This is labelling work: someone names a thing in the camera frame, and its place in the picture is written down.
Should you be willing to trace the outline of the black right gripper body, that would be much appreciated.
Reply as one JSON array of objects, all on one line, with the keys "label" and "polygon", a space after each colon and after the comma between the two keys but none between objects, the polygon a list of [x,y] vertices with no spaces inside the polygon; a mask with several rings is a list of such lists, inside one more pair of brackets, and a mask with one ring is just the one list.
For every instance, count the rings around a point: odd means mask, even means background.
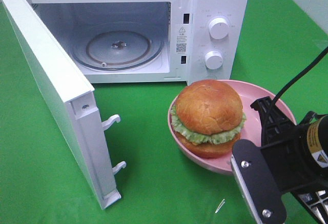
[{"label": "black right gripper body", "polygon": [[261,148],[280,191],[327,187],[327,115],[298,124]]}]

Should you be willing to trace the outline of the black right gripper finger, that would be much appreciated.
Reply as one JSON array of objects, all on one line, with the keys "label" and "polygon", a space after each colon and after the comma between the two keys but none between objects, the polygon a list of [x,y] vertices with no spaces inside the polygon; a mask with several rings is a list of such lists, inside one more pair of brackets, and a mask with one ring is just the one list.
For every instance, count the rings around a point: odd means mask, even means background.
[{"label": "black right gripper finger", "polygon": [[274,142],[274,137],[295,126],[276,105],[270,109],[272,99],[269,96],[255,100],[250,107],[258,112],[261,123],[261,145]]}]

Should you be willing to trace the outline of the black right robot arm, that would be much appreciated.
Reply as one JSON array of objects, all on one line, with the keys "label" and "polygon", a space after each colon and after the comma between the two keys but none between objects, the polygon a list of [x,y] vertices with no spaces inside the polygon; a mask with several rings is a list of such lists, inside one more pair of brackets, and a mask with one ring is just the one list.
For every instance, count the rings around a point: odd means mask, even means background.
[{"label": "black right robot arm", "polygon": [[279,191],[327,223],[327,115],[309,111],[295,125],[269,96],[251,108],[259,113],[261,152]]}]

